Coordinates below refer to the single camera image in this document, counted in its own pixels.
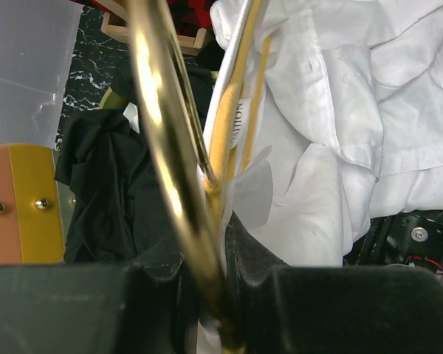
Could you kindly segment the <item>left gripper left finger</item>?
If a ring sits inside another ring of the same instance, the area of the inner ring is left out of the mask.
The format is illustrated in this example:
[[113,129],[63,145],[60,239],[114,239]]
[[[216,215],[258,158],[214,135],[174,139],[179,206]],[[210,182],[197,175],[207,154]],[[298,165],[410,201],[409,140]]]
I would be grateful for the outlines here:
[[0,353],[194,353],[196,332],[172,240],[127,263],[0,265]]

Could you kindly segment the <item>white button-up shirt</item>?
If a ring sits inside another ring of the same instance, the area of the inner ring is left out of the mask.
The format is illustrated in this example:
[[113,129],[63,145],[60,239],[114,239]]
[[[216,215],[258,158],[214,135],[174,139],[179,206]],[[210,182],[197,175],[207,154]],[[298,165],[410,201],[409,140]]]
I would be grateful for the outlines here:
[[227,208],[288,266],[443,209],[443,1],[263,1]]

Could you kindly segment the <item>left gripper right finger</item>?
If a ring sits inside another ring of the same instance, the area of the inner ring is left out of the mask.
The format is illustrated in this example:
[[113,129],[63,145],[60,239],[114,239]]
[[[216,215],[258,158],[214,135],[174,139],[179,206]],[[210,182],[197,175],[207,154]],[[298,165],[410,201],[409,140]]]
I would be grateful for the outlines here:
[[293,267],[236,216],[225,250],[249,353],[443,353],[443,285],[428,271]]

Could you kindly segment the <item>thin natural wooden hanger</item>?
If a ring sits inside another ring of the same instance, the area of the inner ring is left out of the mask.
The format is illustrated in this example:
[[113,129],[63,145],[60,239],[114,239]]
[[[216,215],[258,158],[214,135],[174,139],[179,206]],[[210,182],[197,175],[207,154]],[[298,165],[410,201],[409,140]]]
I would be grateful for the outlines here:
[[230,146],[250,44],[264,8],[245,1],[213,92],[213,138],[203,139],[178,46],[130,43],[141,123],[165,205],[200,297],[216,322],[223,353],[249,353],[236,297],[219,249]]

